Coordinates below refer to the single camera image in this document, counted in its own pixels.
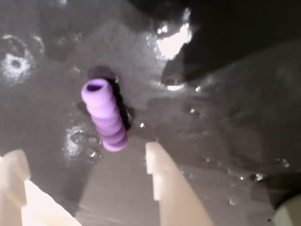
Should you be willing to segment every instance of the water droplet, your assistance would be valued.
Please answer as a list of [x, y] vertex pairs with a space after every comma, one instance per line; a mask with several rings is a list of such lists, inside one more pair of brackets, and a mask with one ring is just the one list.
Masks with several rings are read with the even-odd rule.
[[276, 159], [276, 163], [282, 165], [285, 168], [290, 167], [290, 163], [286, 159]]
[[232, 199], [232, 198], [229, 198], [228, 204], [229, 204], [230, 206], [236, 206], [236, 205], [237, 205], [237, 201], [234, 200], [234, 199]]
[[249, 178], [255, 182], [261, 181], [265, 177], [262, 173], [252, 174]]
[[186, 177], [188, 179], [191, 179], [193, 177], [191, 173], [188, 173], [184, 170], [182, 170], [181, 173], [184, 175], [184, 177]]
[[73, 134], [70, 139], [76, 144], [87, 142], [87, 136], [82, 131]]
[[86, 154], [91, 162], [94, 162], [95, 160], [102, 157], [99, 150], [91, 147], [86, 149]]

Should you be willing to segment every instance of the gray table surface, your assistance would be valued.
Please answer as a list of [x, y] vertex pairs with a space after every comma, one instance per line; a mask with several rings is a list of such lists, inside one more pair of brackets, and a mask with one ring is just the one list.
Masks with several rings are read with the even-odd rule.
[[[166, 148], [217, 226], [271, 225], [279, 184], [300, 172], [300, 41], [193, 82], [178, 81], [179, 64], [168, 86], [170, 44], [128, 1], [1, 0], [0, 21], [0, 154], [24, 149], [32, 181], [83, 226], [159, 225], [148, 141]], [[185, 25], [167, 26], [189, 42]], [[81, 103], [95, 67], [118, 78], [131, 108], [120, 153], [104, 150]]]

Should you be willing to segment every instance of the purple ribbed tube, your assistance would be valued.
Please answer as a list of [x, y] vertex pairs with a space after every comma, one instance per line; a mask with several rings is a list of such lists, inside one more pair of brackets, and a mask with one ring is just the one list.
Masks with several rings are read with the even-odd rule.
[[118, 152], [127, 144], [127, 132], [122, 122], [112, 87], [105, 79], [93, 79], [81, 90], [103, 146], [110, 152]]

